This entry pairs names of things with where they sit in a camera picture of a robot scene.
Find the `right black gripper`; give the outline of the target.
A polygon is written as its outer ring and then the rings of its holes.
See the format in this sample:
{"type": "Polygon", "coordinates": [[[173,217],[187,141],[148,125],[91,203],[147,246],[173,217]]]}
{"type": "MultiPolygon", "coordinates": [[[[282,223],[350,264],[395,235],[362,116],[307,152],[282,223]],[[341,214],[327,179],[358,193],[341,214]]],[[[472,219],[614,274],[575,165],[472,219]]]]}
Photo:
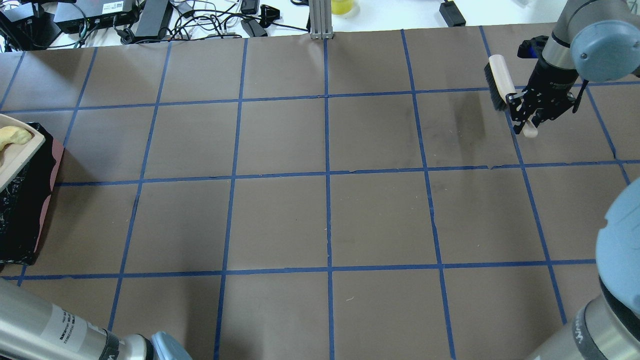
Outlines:
{"type": "Polygon", "coordinates": [[[516,135],[535,135],[541,123],[555,121],[569,110],[578,111],[583,91],[578,96],[571,93],[579,74],[570,57],[569,43],[557,36],[536,36],[522,41],[518,57],[537,61],[524,90],[506,95],[516,135]]]}

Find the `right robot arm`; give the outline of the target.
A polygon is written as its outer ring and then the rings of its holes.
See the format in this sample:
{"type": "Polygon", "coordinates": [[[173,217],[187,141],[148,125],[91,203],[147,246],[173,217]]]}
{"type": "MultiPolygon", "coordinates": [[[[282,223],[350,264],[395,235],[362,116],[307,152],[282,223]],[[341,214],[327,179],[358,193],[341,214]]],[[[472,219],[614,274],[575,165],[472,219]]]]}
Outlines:
{"type": "MultiPolygon", "coordinates": [[[[489,57],[485,74],[494,108],[506,112],[515,134],[533,138],[538,127],[566,111],[578,111],[582,80],[639,75],[639,16],[624,0],[569,0],[550,36],[526,39],[521,59],[535,59],[522,91],[502,55],[489,57]]],[[[530,360],[637,360],[639,358],[639,182],[622,191],[598,232],[595,262],[599,295],[540,344],[530,360]]]]}

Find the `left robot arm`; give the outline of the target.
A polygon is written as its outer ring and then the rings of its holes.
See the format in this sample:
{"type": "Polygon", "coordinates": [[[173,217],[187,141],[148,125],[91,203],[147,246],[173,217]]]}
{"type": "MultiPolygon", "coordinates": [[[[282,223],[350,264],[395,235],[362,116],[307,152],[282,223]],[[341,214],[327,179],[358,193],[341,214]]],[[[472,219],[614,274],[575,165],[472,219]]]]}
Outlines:
{"type": "Polygon", "coordinates": [[[119,337],[5,279],[0,283],[3,360],[189,360],[166,332],[119,337]]]}

